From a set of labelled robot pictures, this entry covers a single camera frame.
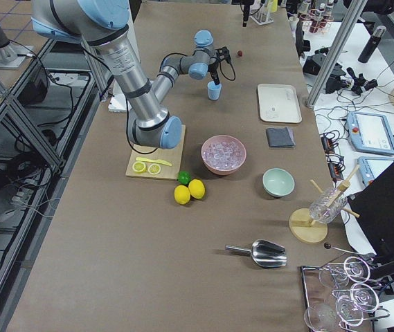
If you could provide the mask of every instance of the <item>mint green bowl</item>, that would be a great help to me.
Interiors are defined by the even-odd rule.
[[[288,171],[271,168],[263,174],[263,187],[269,195],[284,197],[294,190],[295,180]]]

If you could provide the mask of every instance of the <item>bowl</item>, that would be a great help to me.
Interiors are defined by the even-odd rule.
[[[284,197],[294,190],[295,181],[288,171],[271,168],[263,174],[263,187],[269,195]]]
[[[235,137],[216,135],[203,143],[202,158],[212,173],[229,175],[243,165],[246,160],[246,148]]]

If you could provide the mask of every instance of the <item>black bag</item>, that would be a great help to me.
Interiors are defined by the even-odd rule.
[[[349,8],[352,0],[343,0],[344,6]],[[394,12],[394,0],[368,0],[364,6],[364,12],[374,12],[375,14],[388,15]]]

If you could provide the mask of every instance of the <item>pink bowl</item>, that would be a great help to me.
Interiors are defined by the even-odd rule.
[[[235,137],[217,135],[203,143],[202,158],[212,173],[228,175],[243,165],[246,160],[246,148]]]

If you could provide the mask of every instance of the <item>blue joint cap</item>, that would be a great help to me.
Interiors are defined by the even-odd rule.
[[[213,44],[213,38],[209,31],[200,30],[195,34],[194,42],[199,47],[205,47]]]
[[[181,120],[177,116],[171,116],[164,125],[160,138],[160,148],[173,149],[181,140]]]
[[[208,65],[202,62],[192,64],[189,67],[189,76],[194,80],[202,80],[206,77],[208,72]]]
[[[129,21],[128,0],[77,0],[84,13],[95,23],[120,30]]]
[[[66,42],[71,44],[81,43],[81,39],[77,36],[70,35],[62,30],[58,30],[52,26],[48,26],[34,18],[32,18],[33,30],[46,38],[58,40],[60,42]]]

